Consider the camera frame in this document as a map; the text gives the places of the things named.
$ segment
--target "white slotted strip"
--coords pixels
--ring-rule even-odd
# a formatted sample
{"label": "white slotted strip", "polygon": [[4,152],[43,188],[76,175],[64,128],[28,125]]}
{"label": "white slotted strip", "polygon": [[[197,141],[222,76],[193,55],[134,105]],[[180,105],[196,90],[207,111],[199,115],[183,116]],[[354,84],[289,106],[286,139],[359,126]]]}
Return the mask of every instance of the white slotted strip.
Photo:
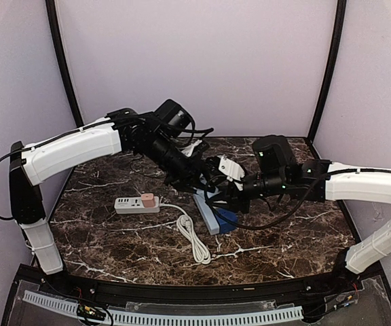
{"label": "white slotted strip", "polygon": [[[58,314],[77,318],[77,303],[48,297],[44,294],[25,291],[23,301],[54,311]],[[170,316],[162,314],[140,314],[109,309],[114,325],[146,326],[262,326],[298,321],[303,318],[301,306],[248,314],[226,314],[219,316]],[[103,322],[110,324],[109,317]]]}

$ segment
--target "white wall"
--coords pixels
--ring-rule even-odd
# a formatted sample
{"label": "white wall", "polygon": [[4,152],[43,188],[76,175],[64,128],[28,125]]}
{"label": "white wall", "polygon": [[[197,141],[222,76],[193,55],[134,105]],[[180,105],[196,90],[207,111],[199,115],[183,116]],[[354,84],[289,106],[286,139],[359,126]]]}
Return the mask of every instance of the white wall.
{"label": "white wall", "polygon": [[[0,0],[0,157],[18,140],[39,141],[73,128],[52,46],[45,1]],[[0,213],[9,216],[8,163],[0,168]],[[48,211],[65,176],[42,187]],[[0,322],[19,263],[31,261],[20,229],[0,221]]]}
{"label": "white wall", "polygon": [[[348,2],[315,144],[324,158],[391,167],[391,0]],[[348,207],[362,237],[391,218],[391,206],[349,202]],[[391,286],[391,256],[382,264]]]}
{"label": "white wall", "polygon": [[336,0],[58,0],[85,121],[182,104],[217,135],[308,132]]}

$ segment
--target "power socket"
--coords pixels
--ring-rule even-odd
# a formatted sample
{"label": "power socket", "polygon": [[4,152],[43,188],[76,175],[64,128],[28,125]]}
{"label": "power socket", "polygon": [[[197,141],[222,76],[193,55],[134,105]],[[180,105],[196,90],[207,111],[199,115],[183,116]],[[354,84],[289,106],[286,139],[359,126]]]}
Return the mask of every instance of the power socket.
{"label": "power socket", "polygon": [[117,198],[114,202],[114,208],[117,214],[158,213],[160,198],[155,196],[155,207],[144,207],[141,197]]}

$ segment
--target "marble table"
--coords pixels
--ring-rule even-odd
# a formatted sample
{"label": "marble table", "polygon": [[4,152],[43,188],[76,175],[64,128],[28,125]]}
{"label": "marble table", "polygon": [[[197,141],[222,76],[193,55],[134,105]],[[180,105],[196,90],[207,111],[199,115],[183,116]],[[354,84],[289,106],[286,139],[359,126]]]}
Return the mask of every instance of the marble table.
{"label": "marble table", "polygon": [[[258,166],[251,150],[255,138],[209,138],[206,156],[225,153],[251,171]],[[299,162],[312,158],[300,138],[288,139]],[[166,187],[163,172],[148,159],[130,163],[121,153],[87,162],[70,176],[51,226],[71,274],[148,285],[238,285],[297,278],[329,272],[336,254],[354,244],[343,213],[335,202],[305,204],[293,217],[263,231],[234,230],[211,236],[191,194]],[[176,229],[179,211],[117,215],[114,200],[153,192],[177,204],[193,218],[195,231],[208,246],[212,262],[193,260],[191,245]],[[296,203],[288,196],[275,214],[255,200],[244,224],[265,224]]]}

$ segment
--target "coiled white cable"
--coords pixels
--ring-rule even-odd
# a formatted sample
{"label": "coiled white cable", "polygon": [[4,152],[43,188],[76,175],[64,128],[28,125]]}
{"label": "coiled white cable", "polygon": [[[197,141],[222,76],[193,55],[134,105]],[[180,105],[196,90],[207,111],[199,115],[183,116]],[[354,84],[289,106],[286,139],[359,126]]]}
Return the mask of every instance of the coiled white cable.
{"label": "coiled white cable", "polygon": [[181,207],[173,204],[161,203],[160,207],[173,207],[183,213],[183,215],[181,215],[176,221],[177,228],[181,234],[190,241],[193,247],[194,260],[204,265],[209,264],[210,252],[208,247],[197,237],[197,234],[194,232],[193,220],[188,216],[187,212],[185,212]]}

